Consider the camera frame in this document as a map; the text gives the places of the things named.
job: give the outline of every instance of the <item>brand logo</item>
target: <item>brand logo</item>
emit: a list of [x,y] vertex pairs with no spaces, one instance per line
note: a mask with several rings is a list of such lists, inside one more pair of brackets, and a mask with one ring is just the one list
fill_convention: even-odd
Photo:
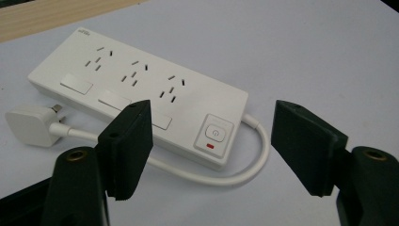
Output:
[[90,32],[88,32],[88,31],[86,31],[86,30],[84,30],[84,29],[80,29],[80,30],[78,30],[78,32],[79,32],[79,33],[82,33],[82,34],[84,34],[84,35],[86,35],[86,36],[90,36]]

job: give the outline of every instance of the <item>plug prong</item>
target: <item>plug prong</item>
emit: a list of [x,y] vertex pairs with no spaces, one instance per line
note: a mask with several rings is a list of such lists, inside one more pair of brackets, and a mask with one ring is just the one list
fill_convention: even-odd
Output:
[[58,111],[60,111],[62,109],[61,105],[54,105],[51,107],[55,113],[57,113]]

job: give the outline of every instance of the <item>plug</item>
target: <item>plug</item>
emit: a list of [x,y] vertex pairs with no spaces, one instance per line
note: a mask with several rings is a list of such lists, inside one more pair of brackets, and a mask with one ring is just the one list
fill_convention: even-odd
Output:
[[24,144],[51,147],[60,138],[50,132],[50,126],[59,123],[56,116],[62,106],[51,108],[20,105],[6,113],[6,121],[14,136]]

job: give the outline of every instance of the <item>power strip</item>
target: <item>power strip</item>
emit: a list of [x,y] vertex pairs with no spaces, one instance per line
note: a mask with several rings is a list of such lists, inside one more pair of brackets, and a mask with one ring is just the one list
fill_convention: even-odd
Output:
[[247,93],[78,28],[31,74],[42,93],[110,122],[151,100],[154,143],[214,170],[226,165]]

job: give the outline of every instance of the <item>cord strain relief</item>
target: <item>cord strain relief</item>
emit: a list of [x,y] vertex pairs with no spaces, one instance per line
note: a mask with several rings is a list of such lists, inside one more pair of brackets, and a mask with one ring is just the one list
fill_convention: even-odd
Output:
[[257,121],[255,118],[253,118],[249,114],[244,114],[242,121],[245,124],[249,125],[252,129],[258,128],[259,121]]
[[50,134],[59,136],[59,137],[67,137],[72,128],[69,125],[61,124],[58,122],[52,123],[50,125]]

